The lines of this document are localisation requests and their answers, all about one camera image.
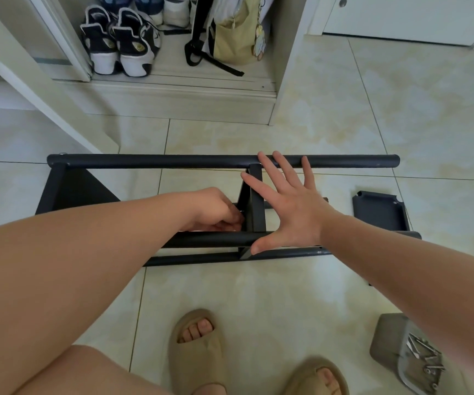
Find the foot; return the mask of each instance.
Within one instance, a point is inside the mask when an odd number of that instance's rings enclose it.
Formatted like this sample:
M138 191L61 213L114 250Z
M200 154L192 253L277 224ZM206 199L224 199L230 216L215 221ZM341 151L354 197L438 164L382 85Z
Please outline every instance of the foot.
M323 380L326 387L330 390L332 395L341 395L338 380L335 379L332 372L327 368L322 368L317 371L318 377Z
M194 325L190 325L186 330L183 331L182 336L179 338L179 343L197 340L211 333L212 331L213 326L211 325L210 321L207 318L203 318L201 321ZM222 385L207 384L195 391L193 395L227 395L227 393L226 389Z

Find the hand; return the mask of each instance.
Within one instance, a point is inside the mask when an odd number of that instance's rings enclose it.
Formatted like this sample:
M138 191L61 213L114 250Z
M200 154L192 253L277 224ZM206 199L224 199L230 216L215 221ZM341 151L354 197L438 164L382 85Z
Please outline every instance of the hand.
M280 246L320 245L324 226L333 217L342 216L316 190L314 174L306 156L301 161L304 185L279 151L274 151L273 157L284 175L263 152L258 154L259 161L272 179L277 192L248 173L241 173L242 179L272 205L281 219L277 231L254 242L251 247L252 255Z
M186 202L196 213L182 231L240 231L243 215L218 188L187 193Z

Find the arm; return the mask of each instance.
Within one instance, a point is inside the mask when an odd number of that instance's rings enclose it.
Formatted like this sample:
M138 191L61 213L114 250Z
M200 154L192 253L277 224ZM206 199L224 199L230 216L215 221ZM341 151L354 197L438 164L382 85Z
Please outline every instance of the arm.
M304 185L274 153L284 176L259 159L277 188L243 173L281 219L277 232L257 240L252 254L279 246L322 245L400 308L443 352L474 371L474 257L368 225L321 198L308 159Z
M180 230L239 230L216 188L71 208L0 226L0 393L69 347Z

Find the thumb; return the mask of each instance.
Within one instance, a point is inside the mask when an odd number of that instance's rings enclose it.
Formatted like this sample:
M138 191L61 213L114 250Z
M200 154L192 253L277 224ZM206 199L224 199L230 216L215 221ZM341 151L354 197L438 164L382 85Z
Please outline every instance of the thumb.
M251 246L252 255L263 251L273 250L273 248L278 248L283 245L285 245L283 235L279 230L277 230L272 234L257 239Z

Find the baseboard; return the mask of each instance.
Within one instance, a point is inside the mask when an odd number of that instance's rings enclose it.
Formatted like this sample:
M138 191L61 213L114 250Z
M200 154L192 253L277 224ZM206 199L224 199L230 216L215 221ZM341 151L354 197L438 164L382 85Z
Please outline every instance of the baseboard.
M56 80L88 114L268 124L274 92L157 84ZM36 109L0 78L0 108Z

